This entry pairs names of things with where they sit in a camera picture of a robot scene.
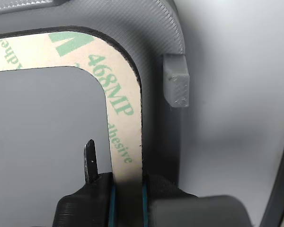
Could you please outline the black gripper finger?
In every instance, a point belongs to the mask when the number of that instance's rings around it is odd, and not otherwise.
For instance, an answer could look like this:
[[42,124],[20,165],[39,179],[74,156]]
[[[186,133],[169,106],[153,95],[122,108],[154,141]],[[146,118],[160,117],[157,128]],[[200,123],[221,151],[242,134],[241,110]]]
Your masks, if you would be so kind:
[[115,227],[115,185],[113,174],[98,173],[95,143],[84,148],[85,184],[57,203],[54,227]]
[[142,187],[145,227],[249,227],[246,208],[229,195],[197,197],[160,175],[146,174]]

